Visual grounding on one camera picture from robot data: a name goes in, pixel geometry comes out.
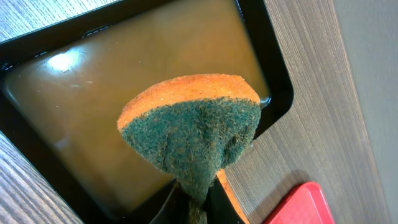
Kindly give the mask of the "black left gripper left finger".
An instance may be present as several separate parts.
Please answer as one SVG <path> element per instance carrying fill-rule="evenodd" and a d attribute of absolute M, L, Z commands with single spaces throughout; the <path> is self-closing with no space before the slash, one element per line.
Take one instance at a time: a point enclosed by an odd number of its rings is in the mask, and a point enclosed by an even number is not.
<path fill-rule="evenodd" d="M 150 224 L 187 224 L 189 222 L 190 197 L 181 189 L 178 182 L 168 194 L 163 206 L 150 221 Z"/>

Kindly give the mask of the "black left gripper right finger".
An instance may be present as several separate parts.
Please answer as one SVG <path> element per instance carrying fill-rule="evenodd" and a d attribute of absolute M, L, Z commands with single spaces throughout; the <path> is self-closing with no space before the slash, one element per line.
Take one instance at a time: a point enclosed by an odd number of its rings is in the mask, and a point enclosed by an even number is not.
<path fill-rule="evenodd" d="M 218 178 L 208 189 L 205 210 L 207 224 L 244 224 Z"/>

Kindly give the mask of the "orange green sponge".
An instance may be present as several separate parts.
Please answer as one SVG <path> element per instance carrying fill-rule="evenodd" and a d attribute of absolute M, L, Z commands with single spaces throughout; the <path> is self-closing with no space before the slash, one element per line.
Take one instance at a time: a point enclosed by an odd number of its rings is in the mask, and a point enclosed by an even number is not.
<path fill-rule="evenodd" d="M 188 221 L 206 223 L 210 185 L 251 144 L 260 118 L 260 97 L 243 77 L 196 74 L 138 94 L 117 127 L 140 156 L 178 180 L 190 197 Z"/>

